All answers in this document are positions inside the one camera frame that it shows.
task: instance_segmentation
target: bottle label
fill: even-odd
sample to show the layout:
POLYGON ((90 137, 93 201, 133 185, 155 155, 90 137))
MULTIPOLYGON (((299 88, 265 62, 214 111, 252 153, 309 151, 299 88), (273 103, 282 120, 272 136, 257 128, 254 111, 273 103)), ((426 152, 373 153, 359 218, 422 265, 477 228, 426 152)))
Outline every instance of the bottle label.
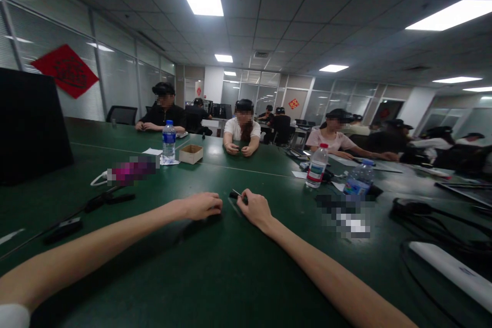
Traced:
POLYGON ((176 142, 176 133, 163 133, 162 142, 165 144, 173 144, 176 142))
POLYGON ((307 172, 307 178, 312 182, 321 182, 324 174, 324 168, 325 166, 320 166, 312 162, 309 167, 309 171, 307 172))
POLYGON ((343 189, 343 193, 347 195, 365 195, 369 191, 370 184, 361 182, 354 178, 349 178, 343 189))

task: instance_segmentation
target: water bottle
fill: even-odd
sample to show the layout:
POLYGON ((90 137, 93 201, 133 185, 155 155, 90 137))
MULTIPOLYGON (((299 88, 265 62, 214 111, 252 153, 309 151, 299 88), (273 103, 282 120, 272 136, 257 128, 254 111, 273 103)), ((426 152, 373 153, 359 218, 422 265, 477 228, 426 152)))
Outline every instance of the water bottle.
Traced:
POLYGON ((374 162, 364 159, 362 164, 355 167, 347 177, 347 183, 343 189, 346 195, 365 195, 374 181, 374 162))
POLYGON ((174 161, 174 146, 176 144, 176 130, 172 120, 166 120, 166 126, 162 130, 162 162, 171 164, 174 161))
POLYGON ((319 149, 311 156, 311 163, 307 174, 306 185, 318 188, 323 178, 324 169, 328 164, 328 145, 322 143, 319 149))

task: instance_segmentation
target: ceiling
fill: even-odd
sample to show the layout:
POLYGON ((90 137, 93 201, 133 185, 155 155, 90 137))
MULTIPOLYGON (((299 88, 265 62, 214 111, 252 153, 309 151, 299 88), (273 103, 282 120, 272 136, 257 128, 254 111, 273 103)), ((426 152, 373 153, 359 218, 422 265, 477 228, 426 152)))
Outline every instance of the ceiling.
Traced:
POLYGON ((404 28, 459 0, 221 0, 224 17, 186 0, 83 0, 160 45, 174 62, 441 88, 492 85, 492 14, 442 32, 404 28), (265 59, 255 51, 268 51, 265 59), (219 63, 214 54, 230 54, 219 63), (350 66, 336 75, 328 64, 350 66), (428 69, 407 70, 424 66, 428 69), (482 77, 460 86, 431 82, 482 77))

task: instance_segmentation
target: pink shirt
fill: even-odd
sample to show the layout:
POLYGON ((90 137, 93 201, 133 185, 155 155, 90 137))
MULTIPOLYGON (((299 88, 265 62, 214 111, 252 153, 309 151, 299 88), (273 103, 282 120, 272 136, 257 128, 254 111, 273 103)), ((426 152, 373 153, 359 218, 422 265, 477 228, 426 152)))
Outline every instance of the pink shirt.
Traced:
POLYGON ((355 146, 355 143, 352 142, 350 138, 345 136, 341 132, 337 132, 337 136, 333 140, 328 140, 325 137, 321 136, 321 131, 319 129, 312 130, 309 138, 307 139, 307 146, 317 146, 320 144, 328 144, 329 151, 338 151, 338 149, 342 148, 344 150, 349 150, 355 146))

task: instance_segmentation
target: computer monitor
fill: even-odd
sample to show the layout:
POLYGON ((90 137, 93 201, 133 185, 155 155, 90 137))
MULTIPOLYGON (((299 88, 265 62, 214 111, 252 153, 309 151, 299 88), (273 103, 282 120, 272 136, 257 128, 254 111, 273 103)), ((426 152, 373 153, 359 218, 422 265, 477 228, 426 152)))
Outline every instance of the computer monitor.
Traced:
POLYGON ((0 68, 0 183, 14 185, 73 164, 53 77, 0 68))

